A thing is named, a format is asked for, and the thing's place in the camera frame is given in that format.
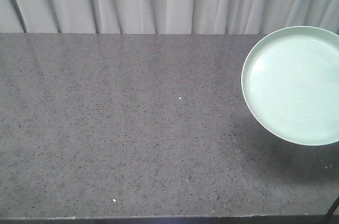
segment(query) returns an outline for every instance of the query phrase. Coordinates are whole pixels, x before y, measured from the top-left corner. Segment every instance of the curtain fold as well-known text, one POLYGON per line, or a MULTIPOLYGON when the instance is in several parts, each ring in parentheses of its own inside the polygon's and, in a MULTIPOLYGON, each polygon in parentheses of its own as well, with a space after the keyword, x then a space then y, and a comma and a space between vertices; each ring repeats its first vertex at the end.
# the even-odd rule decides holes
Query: curtain fold
POLYGON ((339 0, 0 0, 0 32, 257 34, 339 32, 339 0))

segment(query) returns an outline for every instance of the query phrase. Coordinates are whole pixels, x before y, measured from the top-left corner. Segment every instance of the granite countertop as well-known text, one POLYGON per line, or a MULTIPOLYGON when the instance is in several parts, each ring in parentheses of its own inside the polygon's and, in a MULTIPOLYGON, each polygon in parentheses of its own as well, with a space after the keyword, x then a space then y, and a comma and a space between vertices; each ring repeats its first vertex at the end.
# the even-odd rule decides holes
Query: granite countertop
POLYGON ((249 112, 263 35, 0 34, 0 217, 323 215, 339 144, 249 112))

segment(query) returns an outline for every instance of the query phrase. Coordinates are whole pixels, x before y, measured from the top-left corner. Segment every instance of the black cable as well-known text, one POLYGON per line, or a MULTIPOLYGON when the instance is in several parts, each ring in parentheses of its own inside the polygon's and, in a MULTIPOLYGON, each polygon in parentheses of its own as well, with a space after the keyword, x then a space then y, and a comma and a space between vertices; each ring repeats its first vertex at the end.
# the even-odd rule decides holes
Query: black cable
POLYGON ((327 224, 328 223, 330 217, 334 213, 335 209, 337 209, 338 205, 339 205, 339 197, 336 199, 336 201, 334 201, 331 208, 329 209, 329 211, 327 212, 327 214, 323 218, 323 221, 321 222, 321 224, 327 224))

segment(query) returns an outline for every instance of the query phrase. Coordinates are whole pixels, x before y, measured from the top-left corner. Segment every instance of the mint green plate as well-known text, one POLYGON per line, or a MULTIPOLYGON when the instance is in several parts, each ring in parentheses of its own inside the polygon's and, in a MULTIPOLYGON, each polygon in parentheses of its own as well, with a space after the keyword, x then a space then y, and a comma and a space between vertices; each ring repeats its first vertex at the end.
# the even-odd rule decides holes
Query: mint green plate
POLYGON ((339 141, 339 36, 310 26, 267 35, 246 58, 242 89, 276 136, 308 146, 339 141))

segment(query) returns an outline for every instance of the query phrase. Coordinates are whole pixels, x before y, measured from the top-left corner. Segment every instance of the countertop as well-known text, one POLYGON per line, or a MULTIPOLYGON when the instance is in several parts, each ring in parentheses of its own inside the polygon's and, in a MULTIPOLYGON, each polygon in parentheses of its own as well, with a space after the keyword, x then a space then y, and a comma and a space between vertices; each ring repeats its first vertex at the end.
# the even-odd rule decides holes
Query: countertop
POLYGON ((263 35, 0 34, 0 217, 324 215, 339 144, 266 131, 263 35))

